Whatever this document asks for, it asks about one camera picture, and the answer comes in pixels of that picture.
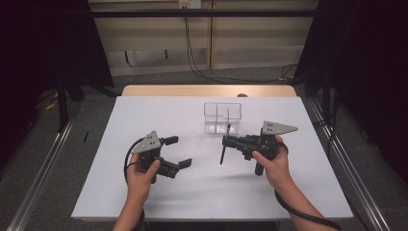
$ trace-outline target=metal bracket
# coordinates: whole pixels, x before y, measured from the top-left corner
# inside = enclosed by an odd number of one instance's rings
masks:
[[[133,148],[132,155],[160,147],[162,147],[162,145],[160,144],[159,137],[157,136],[156,131],[153,131],[150,134],[147,134],[146,137]]]
[[[262,127],[262,134],[264,135],[282,135],[294,131],[297,131],[297,127],[269,121],[264,121]]]

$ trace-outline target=electrical outlet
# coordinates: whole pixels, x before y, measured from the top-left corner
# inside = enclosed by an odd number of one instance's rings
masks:
[[[179,9],[189,9],[190,0],[179,0]]]
[[[201,9],[201,0],[190,0],[190,9]]]

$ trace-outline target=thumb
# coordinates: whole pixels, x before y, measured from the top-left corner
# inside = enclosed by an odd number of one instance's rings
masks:
[[[269,162],[269,160],[258,151],[253,151],[252,156],[263,167]]]
[[[147,170],[146,175],[149,176],[150,178],[153,178],[154,174],[156,174],[157,170],[159,170],[160,167],[160,161],[156,160],[152,163],[150,168]]]

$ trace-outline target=transparent box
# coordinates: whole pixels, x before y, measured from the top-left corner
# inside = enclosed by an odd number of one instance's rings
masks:
[[[241,123],[240,103],[205,103],[205,133],[229,133],[237,134]]]

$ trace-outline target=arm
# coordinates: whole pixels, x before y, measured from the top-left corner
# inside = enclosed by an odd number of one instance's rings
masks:
[[[138,225],[144,202],[149,196],[151,179],[160,167],[160,161],[156,160],[144,173],[138,160],[139,154],[133,155],[130,159],[131,164],[127,168],[127,198],[114,231],[132,230]]]
[[[276,137],[276,140],[283,142],[282,138]],[[279,147],[279,153],[272,161],[262,156],[259,152],[254,151],[253,157],[265,168],[267,179],[272,187],[280,194],[283,201],[290,207],[302,213],[324,218],[324,216],[313,206],[306,198],[303,192],[294,183],[289,173],[288,153],[283,147]],[[290,213],[294,226],[299,231],[332,231],[336,230],[319,223],[300,218]]]

